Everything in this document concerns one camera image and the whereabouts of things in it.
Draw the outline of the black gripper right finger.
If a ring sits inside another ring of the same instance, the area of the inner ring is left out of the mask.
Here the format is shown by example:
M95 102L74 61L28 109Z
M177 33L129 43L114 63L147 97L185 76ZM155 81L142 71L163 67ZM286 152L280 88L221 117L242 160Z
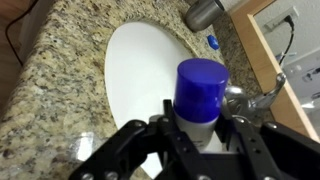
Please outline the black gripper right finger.
M320 180L320 144L281 123L257 128L243 117L220 116L216 133L227 147L216 156L226 180Z

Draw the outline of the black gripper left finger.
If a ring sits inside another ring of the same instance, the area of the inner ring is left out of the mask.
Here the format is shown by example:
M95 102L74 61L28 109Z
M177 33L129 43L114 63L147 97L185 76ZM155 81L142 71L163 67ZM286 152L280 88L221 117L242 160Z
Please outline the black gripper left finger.
M148 124L131 120L101 145L69 176L69 180L128 180L151 153L157 153L163 170L156 180L200 180L207 175L203 158L185 132L174 122L170 100L164 114Z

